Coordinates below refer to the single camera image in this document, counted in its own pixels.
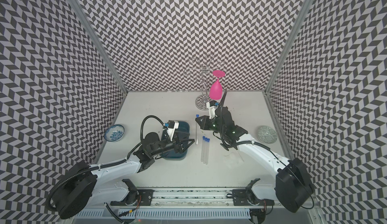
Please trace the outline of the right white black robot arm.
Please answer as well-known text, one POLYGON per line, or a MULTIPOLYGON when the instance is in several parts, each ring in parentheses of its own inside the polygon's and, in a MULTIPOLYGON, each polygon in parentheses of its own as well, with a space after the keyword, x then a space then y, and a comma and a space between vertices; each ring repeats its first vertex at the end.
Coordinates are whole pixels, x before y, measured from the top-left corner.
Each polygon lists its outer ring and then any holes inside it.
POLYGON ((298 158, 288 159, 259 143, 247 130, 215 117, 197 116, 196 123, 202 130, 220 134, 221 146, 240 150, 259 163, 272 176, 267 184, 252 181, 248 190, 257 199, 279 201, 288 211, 296 213, 314 194, 314 186, 306 165, 298 158))

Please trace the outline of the blue patterned small bowl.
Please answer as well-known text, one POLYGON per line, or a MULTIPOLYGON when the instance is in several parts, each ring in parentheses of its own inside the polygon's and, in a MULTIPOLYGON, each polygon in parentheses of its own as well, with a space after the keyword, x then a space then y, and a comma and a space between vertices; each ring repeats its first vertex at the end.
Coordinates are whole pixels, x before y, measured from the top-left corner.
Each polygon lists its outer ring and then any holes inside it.
POLYGON ((104 139, 107 142, 119 141, 125 134, 125 128, 121 124, 109 127, 104 133, 104 139))

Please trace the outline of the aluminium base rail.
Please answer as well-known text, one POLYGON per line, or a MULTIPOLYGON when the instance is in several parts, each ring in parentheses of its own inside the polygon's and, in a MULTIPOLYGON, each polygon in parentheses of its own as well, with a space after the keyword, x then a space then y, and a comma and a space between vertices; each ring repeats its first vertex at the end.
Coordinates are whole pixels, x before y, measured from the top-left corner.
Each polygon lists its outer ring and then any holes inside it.
POLYGON ((253 199, 244 188, 155 188, 139 189, 131 203, 110 201, 86 207, 74 220, 113 219, 130 223, 242 219, 258 223, 277 210, 288 213, 279 201, 253 199))

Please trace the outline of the blue capped test tube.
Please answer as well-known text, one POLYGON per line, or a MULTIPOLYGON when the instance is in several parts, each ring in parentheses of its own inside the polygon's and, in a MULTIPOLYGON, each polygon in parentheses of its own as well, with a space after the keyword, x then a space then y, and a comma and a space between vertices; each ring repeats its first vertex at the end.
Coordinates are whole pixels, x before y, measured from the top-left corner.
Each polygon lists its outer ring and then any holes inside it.
POLYGON ((199 144, 199 141, 198 141, 198 123, 196 122, 196 119, 199 117, 199 114, 196 114, 196 117, 195 117, 195 143, 196 145, 199 144))
POLYGON ((208 159, 209 159, 209 138, 205 139, 204 147, 205 147, 205 153, 204 153, 204 163, 207 165, 208 164, 208 159))
POLYGON ((202 137, 202 150, 201 150, 201 162, 205 164, 205 152, 206 152, 206 137, 202 137))

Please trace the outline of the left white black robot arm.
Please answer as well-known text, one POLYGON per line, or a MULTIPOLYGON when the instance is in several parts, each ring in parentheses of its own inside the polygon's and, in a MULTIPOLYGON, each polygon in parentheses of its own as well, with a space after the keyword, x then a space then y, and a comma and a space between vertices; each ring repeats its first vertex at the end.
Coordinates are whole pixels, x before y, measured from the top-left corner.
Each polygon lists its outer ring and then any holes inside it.
POLYGON ((141 205, 147 196, 129 177, 147 170, 155 163, 156 156, 170 151, 185 153, 194 142, 189 133, 178 132, 172 137, 165 135, 164 139, 160 139, 157 133, 151 132, 121 160, 98 165, 81 161, 53 186, 45 207, 65 220, 86 207, 100 204, 107 209, 113 205, 141 205))

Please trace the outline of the teal rectangular plastic tray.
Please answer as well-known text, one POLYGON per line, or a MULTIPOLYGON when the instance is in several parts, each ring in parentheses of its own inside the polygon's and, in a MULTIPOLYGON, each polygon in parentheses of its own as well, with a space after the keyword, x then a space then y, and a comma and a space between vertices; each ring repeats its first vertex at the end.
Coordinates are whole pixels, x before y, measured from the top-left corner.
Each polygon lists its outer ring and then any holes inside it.
MULTIPOLYGON (((179 121, 179 126, 175 130, 173 139, 178 140, 178 143, 181 144, 183 149, 187 149, 187 146, 189 144, 189 139, 190 136, 190 126, 187 122, 185 121, 179 121)), ((188 150, 180 153, 180 152, 175 152, 174 149, 164 152, 160 154, 160 157, 166 160, 183 160, 186 157, 188 150)))

